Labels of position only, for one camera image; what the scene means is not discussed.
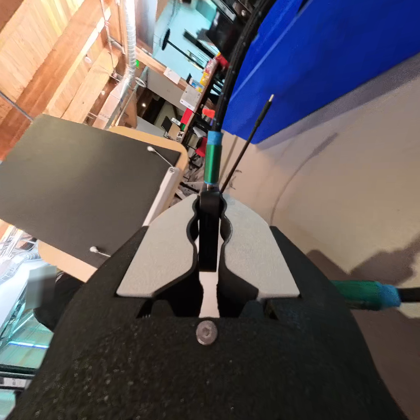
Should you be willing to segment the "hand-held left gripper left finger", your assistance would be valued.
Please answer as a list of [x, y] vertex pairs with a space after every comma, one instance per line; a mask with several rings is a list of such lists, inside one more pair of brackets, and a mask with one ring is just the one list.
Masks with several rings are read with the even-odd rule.
[[199, 196], [188, 196], [150, 223], [116, 291], [119, 297], [166, 300], [176, 316], [198, 317], [198, 203]]

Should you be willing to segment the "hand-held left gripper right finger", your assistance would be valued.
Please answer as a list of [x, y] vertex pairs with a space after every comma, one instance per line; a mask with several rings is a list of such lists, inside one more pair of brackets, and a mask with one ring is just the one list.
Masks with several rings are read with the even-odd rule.
[[222, 199], [217, 301], [221, 318], [236, 318], [247, 302], [297, 298], [300, 291], [268, 223], [240, 201]]

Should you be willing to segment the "black silver video switch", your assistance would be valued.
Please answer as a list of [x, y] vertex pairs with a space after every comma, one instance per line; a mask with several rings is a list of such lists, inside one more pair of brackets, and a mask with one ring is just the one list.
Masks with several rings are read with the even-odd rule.
[[205, 187], [199, 199], [199, 270], [215, 272], [218, 261], [220, 191], [217, 186], [205, 184]]

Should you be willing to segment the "blue plastic bin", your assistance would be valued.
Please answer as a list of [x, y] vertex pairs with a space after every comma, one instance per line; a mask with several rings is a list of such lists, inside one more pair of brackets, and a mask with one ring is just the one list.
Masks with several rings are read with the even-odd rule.
[[271, 1], [250, 42], [221, 129], [253, 144], [419, 54], [419, 1]]

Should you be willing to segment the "grey desk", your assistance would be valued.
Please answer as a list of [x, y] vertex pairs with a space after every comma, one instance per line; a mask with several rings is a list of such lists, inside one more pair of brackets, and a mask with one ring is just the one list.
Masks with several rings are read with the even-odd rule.
[[419, 304], [350, 312], [327, 278], [419, 286], [419, 54], [252, 146], [232, 195], [259, 211], [309, 296], [219, 323], [218, 418], [419, 419]]

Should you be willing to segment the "black board on white stand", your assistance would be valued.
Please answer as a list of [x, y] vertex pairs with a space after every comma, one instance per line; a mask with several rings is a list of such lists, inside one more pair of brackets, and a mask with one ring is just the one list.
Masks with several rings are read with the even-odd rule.
[[170, 205], [185, 147], [126, 127], [34, 119], [0, 167], [1, 220], [39, 240], [41, 258], [83, 282]]

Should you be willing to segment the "white cardboard box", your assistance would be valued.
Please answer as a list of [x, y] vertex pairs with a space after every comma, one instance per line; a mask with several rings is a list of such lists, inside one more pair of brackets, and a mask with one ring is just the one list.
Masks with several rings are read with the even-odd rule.
[[201, 96], [202, 96], [201, 92], [196, 90], [191, 85], [187, 85], [186, 89], [182, 93], [182, 96], [179, 102], [182, 106], [195, 112], [195, 109], [201, 100]]

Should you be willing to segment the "black floor lamp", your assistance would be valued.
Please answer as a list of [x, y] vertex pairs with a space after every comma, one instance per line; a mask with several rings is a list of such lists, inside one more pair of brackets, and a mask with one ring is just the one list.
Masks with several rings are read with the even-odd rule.
[[166, 30], [166, 33], [164, 35], [162, 44], [161, 44], [161, 49], [162, 50], [165, 50], [166, 47], [168, 45], [170, 45], [176, 51], [178, 51], [179, 53], [181, 53], [181, 55], [183, 55], [192, 65], [194, 65], [198, 69], [204, 70], [205, 66], [202, 66], [201, 62], [196, 60], [197, 57], [194, 54], [192, 56], [188, 55], [186, 52], [184, 52], [183, 50], [181, 50], [178, 46], [176, 46], [175, 44], [173, 44], [170, 41], [170, 34], [171, 34], [170, 29], [167, 29]]

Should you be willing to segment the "silver ventilation duct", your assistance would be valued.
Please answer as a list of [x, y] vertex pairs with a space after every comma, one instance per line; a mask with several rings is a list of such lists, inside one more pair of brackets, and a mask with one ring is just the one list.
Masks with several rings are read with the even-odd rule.
[[111, 97], [118, 102], [115, 103], [115, 109], [118, 109], [131, 87], [135, 77], [136, 69], [136, 22], [135, 22], [135, 1], [120, 1], [123, 9], [124, 22], [126, 26], [126, 66], [123, 78], [119, 81], [115, 89], [111, 92]]

